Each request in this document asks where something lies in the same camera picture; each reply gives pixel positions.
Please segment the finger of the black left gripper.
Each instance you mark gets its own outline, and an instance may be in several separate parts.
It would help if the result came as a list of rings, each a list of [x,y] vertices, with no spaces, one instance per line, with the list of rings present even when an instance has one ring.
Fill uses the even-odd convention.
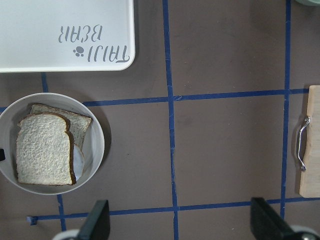
[[[4,149],[0,149],[0,161],[4,161],[5,160],[5,151]]]

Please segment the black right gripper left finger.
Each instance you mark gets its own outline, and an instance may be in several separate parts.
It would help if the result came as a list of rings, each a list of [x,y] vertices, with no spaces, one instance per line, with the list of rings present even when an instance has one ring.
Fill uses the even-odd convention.
[[[80,228],[77,240],[107,240],[110,235],[108,200],[98,200]]]

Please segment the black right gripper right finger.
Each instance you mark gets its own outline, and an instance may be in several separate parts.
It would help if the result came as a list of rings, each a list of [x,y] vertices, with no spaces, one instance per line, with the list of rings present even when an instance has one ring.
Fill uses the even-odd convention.
[[[293,229],[262,197],[252,197],[250,205],[250,229],[256,240],[289,240]]]

